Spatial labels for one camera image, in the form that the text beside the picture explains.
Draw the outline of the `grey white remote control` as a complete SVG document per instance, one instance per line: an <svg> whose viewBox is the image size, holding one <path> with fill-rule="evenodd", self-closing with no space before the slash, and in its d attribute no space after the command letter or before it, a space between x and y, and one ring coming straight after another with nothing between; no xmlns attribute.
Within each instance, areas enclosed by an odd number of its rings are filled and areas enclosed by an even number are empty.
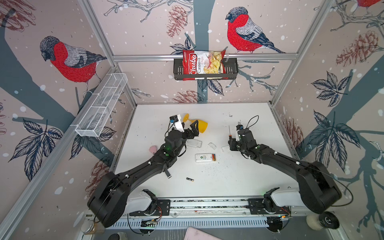
<svg viewBox="0 0 384 240"><path fill-rule="evenodd" d="M187 140L186 141L186 146L192 147L192 148L201 148L202 147L202 141L199 140Z"/></svg>

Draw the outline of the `white battery cover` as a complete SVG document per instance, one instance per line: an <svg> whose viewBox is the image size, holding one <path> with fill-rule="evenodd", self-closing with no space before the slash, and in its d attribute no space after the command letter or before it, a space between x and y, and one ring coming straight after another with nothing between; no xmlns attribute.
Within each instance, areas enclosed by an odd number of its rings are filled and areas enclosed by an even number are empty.
<svg viewBox="0 0 384 240"><path fill-rule="evenodd" d="M213 150L217 148L217 146L213 143L209 143L208 146L211 147Z"/></svg>
<svg viewBox="0 0 384 240"><path fill-rule="evenodd" d="M230 152L230 147L229 146L223 146L223 147L221 147L221 150L223 153Z"/></svg>

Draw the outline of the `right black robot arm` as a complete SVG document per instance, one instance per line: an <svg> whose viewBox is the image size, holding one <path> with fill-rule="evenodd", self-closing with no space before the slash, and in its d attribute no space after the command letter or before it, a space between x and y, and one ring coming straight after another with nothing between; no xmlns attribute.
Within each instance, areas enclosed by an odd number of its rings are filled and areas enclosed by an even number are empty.
<svg viewBox="0 0 384 240"><path fill-rule="evenodd" d="M252 131L243 125L237 125L237 136L238 140L229 136L230 150L240 152L243 157L270 166L296 180L301 203L313 213L321 214L341 199L339 187L322 163L297 161L269 146L259 145Z"/></svg>

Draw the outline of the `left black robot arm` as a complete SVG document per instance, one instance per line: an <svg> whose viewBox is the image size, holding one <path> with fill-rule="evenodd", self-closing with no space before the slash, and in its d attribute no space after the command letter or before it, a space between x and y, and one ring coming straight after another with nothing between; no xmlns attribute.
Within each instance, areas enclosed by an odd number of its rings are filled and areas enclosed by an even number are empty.
<svg viewBox="0 0 384 240"><path fill-rule="evenodd" d="M113 172L105 174L87 203L95 218L106 228L116 223L124 213L130 193L148 179L172 167L177 158L184 154L182 149L187 148L186 141L199 136L199 133L197 120L183 132L173 129L148 161L117 175Z"/></svg>

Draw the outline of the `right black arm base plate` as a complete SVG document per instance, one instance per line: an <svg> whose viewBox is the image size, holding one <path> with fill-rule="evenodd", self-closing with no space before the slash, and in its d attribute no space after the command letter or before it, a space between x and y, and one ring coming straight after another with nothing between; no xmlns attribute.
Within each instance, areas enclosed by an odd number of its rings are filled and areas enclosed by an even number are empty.
<svg viewBox="0 0 384 240"><path fill-rule="evenodd" d="M291 215L290 208L277 206L270 198L248 199L251 215Z"/></svg>

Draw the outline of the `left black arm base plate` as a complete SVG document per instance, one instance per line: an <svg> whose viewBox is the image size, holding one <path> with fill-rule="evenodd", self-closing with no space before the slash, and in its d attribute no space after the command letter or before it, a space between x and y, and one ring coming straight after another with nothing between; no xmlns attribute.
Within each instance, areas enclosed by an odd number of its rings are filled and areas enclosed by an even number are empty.
<svg viewBox="0 0 384 240"><path fill-rule="evenodd" d="M171 209L170 200L157 200L156 204L151 204L145 211L130 213L132 217L160 217L169 216Z"/></svg>

